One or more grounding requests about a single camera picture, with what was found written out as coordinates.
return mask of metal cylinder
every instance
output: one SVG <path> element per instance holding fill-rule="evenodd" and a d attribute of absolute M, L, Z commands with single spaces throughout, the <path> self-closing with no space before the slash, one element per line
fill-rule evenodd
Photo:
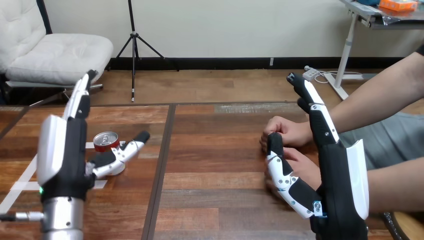
<path fill-rule="evenodd" d="M 44 240 L 82 240 L 84 201 L 55 197 L 43 203 L 41 230 Z"/>

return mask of robotic hand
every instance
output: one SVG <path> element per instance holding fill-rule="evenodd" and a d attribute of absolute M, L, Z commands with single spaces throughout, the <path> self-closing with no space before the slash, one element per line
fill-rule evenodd
<path fill-rule="evenodd" d="M 86 162 L 86 118 L 89 88 L 97 72 L 90 70 L 75 85 L 63 116 L 50 115 L 41 126 L 37 154 L 37 181 L 41 212 L 17 212 L 10 221 L 41 221 L 45 240 L 82 240 L 84 201 L 95 180 L 121 168 L 145 145 L 143 131 L 132 141 L 98 154 Z"/>
<path fill-rule="evenodd" d="M 297 104 L 309 114 L 313 140 L 318 148 L 321 186 L 312 189 L 284 159 L 283 139 L 268 136 L 267 164 L 272 182 L 281 197 L 310 226 L 317 239 L 366 240 L 369 212 L 368 177 L 362 139 L 345 148 L 330 114 L 314 86 L 291 73 L 288 82 L 300 99 Z"/>

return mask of white desk leg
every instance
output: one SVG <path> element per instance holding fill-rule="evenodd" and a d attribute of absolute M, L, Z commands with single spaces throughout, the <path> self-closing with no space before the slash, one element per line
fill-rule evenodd
<path fill-rule="evenodd" d="M 347 35 L 346 42 L 344 44 L 343 53 L 341 54 L 340 65 L 338 66 L 337 75 L 334 77 L 326 73 L 324 77 L 327 79 L 328 83 L 333 87 L 336 93 L 340 96 L 341 99 L 345 100 L 349 95 L 341 87 L 343 74 L 345 73 L 346 63 L 348 62 L 349 53 L 351 52 L 352 40 L 354 39 L 355 26 L 358 21 L 358 15 L 353 13 L 352 22 L 350 23 L 349 34 Z"/>

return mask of black baseboard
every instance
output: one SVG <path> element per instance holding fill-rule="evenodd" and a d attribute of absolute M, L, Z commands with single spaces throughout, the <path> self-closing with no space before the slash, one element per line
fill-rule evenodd
<path fill-rule="evenodd" d="M 270 66 L 269 57 L 253 58 L 166 58 L 143 57 L 136 62 L 136 70 L 174 70 L 174 62 L 180 70 L 236 70 L 236 69 L 303 69 L 306 65 L 315 69 L 337 69 L 340 57 L 275 57 Z M 385 69 L 402 57 L 349 57 L 350 69 Z M 110 59 L 112 70 L 132 70 L 131 57 Z"/>

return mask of wooden tabletop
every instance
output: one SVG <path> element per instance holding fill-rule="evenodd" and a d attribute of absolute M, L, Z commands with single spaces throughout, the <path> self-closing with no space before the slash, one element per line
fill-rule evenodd
<path fill-rule="evenodd" d="M 0 200 L 34 158 L 40 123 L 63 110 L 32 108 L 0 139 Z M 105 131 L 121 141 L 141 130 L 151 138 L 123 173 L 89 192 L 84 239 L 315 239 L 309 220 L 264 186 L 259 137 L 275 115 L 306 120 L 292 102 L 92 107 L 88 142 Z M 313 148 L 301 151 L 317 162 Z M 94 154 L 87 150 L 88 158 Z M 10 210 L 41 210 L 38 192 L 23 190 Z M 378 216 L 367 225 L 370 240 L 393 239 Z M 39 239 L 39 232 L 37 222 L 0 223 L 0 239 Z"/>
<path fill-rule="evenodd" d="M 147 239 L 315 239 L 309 220 L 264 188 L 258 141 L 275 115 L 306 120 L 295 103 L 177 105 Z M 378 217 L 367 224 L 370 240 L 392 239 Z"/>
<path fill-rule="evenodd" d="M 84 239 L 141 239 L 168 108 L 167 105 L 91 108 L 87 142 L 105 131 L 116 132 L 119 140 L 127 142 L 142 130 L 150 132 L 151 137 L 124 172 L 107 177 L 103 189 L 89 191 L 84 211 Z M 1 200 L 36 155 L 42 121 L 49 114 L 61 116 L 63 111 L 63 107 L 32 108 L 0 140 Z M 94 154 L 93 149 L 87 150 L 87 157 Z M 30 181 L 36 181 L 35 174 Z M 10 210 L 40 211 L 38 191 L 23 190 Z M 40 223 L 0 223 L 0 239 L 40 239 Z"/>

